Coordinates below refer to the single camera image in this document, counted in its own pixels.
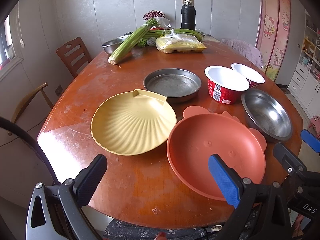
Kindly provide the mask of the white foam-netted fruit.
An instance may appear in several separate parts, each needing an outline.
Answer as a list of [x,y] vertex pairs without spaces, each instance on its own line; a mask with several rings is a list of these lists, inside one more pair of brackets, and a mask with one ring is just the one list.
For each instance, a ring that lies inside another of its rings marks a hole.
[[156,38],[155,37],[151,37],[147,40],[147,45],[148,46],[156,46]]

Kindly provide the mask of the yellow noodles plastic bag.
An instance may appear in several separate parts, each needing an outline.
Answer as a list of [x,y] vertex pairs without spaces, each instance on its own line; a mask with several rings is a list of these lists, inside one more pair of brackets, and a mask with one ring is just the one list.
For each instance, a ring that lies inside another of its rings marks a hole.
[[196,37],[187,34],[169,34],[156,38],[156,47],[159,51],[170,54],[178,53],[201,53],[207,47]]

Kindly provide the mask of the brown wooden slat chair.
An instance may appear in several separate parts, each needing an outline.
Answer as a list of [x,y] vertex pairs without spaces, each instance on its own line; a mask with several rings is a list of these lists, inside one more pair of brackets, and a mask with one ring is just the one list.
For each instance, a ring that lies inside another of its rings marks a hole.
[[57,48],[56,54],[74,78],[77,77],[77,71],[84,64],[92,61],[92,57],[81,37],[68,41]]

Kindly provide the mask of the shallow steel round pan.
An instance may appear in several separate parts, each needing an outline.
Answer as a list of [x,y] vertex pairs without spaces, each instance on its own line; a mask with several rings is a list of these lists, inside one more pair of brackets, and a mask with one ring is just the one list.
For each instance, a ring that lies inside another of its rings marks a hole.
[[143,85],[146,90],[165,96],[168,103],[183,103],[197,96],[202,81],[188,70],[165,68],[147,75]]

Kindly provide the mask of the stainless steel deep bowl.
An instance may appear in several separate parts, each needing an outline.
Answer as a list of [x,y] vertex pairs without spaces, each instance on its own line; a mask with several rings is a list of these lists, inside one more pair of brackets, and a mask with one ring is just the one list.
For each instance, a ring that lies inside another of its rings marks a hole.
[[263,90],[250,88],[241,96],[250,128],[258,130],[268,142],[288,141],[293,134],[292,122],[282,105]]

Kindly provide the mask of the curved-back wooden chair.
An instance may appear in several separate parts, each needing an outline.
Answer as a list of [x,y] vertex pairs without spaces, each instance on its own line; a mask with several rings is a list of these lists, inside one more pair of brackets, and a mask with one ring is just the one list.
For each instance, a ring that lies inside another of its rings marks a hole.
[[19,118],[22,116],[22,114],[24,113],[24,111],[27,109],[27,107],[30,105],[30,103],[32,102],[33,98],[35,98],[35,96],[37,96],[37,94],[41,93],[44,100],[46,101],[47,105],[50,107],[50,109],[53,109],[54,105],[51,102],[50,98],[48,97],[48,95],[45,93],[44,88],[46,88],[48,86],[48,83],[45,82],[42,85],[40,85],[39,87],[35,88],[33,91],[31,91],[30,93],[28,93],[17,105],[17,107],[15,108],[15,111],[12,115],[11,118],[11,122],[16,124],[17,121],[19,120]]

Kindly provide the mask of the pink hello kitty wardrobe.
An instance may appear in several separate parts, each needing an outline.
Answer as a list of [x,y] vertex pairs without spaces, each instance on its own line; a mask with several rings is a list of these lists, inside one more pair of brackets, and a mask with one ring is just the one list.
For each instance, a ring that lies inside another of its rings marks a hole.
[[275,80],[284,59],[291,24],[291,0],[260,0],[260,26],[256,47],[264,73]]

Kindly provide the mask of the white shelf cabinet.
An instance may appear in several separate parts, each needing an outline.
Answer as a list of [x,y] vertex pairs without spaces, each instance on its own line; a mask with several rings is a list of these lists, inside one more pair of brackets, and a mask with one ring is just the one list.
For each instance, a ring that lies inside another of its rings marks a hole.
[[288,90],[308,117],[319,115],[319,28],[308,12],[300,58]]

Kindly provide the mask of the black thermos bottle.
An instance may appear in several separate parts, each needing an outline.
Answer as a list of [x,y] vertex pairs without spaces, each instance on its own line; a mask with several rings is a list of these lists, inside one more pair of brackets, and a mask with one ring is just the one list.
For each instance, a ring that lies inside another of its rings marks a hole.
[[196,10],[191,4],[183,4],[181,9],[181,29],[196,29]]

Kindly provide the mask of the celery bunch front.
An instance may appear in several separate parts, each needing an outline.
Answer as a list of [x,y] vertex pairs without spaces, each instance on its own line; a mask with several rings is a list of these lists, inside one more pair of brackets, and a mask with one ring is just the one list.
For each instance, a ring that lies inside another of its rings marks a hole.
[[132,50],[144,35],[159,23],[155,18],[147,20],[143,25],[136,29],[129,37],[109,56],[108,62],[116,65]]

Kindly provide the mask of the low wall socket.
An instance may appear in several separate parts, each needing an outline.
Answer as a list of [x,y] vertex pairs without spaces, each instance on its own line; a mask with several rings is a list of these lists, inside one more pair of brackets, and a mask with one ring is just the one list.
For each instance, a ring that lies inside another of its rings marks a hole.
[[62,95],[62,93],[63,93],[63,88],[62,88],[61,85],[58,85],[56,90],[55,90],[55,94],[56,94],[57,97],[60,97]]

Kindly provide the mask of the pink cloth on chair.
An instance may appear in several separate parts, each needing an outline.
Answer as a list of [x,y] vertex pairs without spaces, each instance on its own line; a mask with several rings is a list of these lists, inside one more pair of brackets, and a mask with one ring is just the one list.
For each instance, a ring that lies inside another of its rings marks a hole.
[[255,66],[264,68],[265,64],[261,52],[247,41],[223,38],[221,42],[231,47]]

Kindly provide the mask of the red white instant-noodle bowl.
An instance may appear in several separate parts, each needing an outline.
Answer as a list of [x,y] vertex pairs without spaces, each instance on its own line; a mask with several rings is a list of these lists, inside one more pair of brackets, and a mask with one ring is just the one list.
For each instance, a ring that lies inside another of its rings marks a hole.
[[231,68],[209,66],[204,73],[208,79],[208,93],[218,103],[232,105],[249,89],[247,79]]

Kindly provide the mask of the orange bear-ear plastic plate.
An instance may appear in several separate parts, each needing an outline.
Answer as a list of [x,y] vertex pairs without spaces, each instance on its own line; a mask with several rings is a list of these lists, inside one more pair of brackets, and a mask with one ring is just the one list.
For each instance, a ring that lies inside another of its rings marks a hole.
[[167,140],[167,156],[176,176],[187,187],[209,199],[222,195],[212,177],[208,160],[218,154],[228,167],[256,184],[263,180],[267,143],[256,129],[248,128],[228,112],[210,113],[200,106],[189,106],[183,119]]

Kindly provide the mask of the celery bunch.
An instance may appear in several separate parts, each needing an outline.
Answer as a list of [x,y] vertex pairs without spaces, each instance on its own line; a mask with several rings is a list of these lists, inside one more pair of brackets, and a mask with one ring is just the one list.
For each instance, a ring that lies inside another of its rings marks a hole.
[[132,50],[144,35],[159,23],[155,18],[147,20],[143,25],[136,29],[129,37],[109,56],[108,62],[116,65]]
[[198,41],[202,41],[204,34],[202,32],[198,32],[195,30],[190,29],[152,29],[148,31],[143,38],[149,39],[149,38],[158,38],[163,35],[169,35],[169,34],[187,34],[192,35],[197,38]]

